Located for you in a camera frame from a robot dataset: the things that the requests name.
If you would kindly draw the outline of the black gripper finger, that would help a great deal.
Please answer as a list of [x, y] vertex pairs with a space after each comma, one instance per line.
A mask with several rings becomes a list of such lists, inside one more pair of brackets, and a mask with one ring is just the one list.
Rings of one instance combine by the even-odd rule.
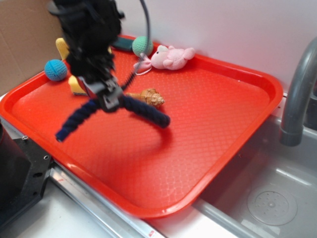
[[83, 90], [92, 97], [93, 95], [98, 98], [106, 99], [107, 98], [107, 87], [103, 81], [97, 81], [93, 83], [87, 83], [85, 78], [82, 76], [77, 77], [78, 83], [81, 85]]
[[104, 112], [116, 112], [120, 106], [119, 98], [122, 94], [123, 90], [119, 86], [116, 77], [100, 82], [95, 92]]

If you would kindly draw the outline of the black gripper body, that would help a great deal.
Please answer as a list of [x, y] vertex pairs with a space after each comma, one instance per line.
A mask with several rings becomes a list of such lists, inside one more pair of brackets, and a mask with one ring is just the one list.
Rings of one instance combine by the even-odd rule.
[[66, 58], [71, 73], [82, 77], [87, 84], [106, 82], [113, 78], [114, 54], [108, 47], [105, 51], [97, 51], [91, 56], [76, 56], [72, 51]]

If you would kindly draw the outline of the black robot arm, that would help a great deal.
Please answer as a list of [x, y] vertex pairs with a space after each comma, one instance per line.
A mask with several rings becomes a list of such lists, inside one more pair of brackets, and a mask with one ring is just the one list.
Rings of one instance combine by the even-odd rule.
[[51, 0], [48, 11], [60, 22], [71, 73], [103, 111], [115, 112], [123, 94], [112, 74], [114, 55], [109, 51], [121, 32], [123, 18], [115, 1]]

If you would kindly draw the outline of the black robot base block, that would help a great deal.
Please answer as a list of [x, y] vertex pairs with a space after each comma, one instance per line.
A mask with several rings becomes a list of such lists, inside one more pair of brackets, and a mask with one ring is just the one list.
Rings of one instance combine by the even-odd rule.
[[0, 126], [1, 230], [43, 198], [51, 164], [51, 155], [32, 139], [13, 139]]

